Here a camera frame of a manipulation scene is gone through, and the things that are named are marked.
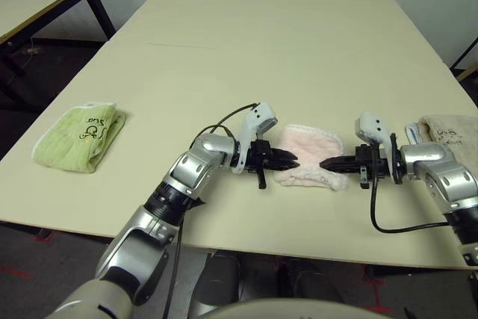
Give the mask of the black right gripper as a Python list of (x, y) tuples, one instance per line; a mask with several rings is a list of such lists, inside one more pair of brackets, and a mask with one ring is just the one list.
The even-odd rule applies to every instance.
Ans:
[(390, 176), (388, 160), (378, 143), (357, 146), (355, 156), (327, 158), (320, 162), (320, 167), (334, 173), (358, 173), (361, 189), (369, 189), (374, 176), (378, 179)]

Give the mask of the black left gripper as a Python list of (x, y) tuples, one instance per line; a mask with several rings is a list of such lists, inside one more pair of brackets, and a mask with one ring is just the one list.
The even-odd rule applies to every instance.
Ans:
[(277, 149), (270, 146), (267, 140), (255, 140), (251, 142), (247, 151), (244, 169), (248, 173), (255, 173), (258, 179), (258, 188), (266, 189), (265, 170), (286, 171), (300, 166), (296, 162), (298, 157), (292, 152)]

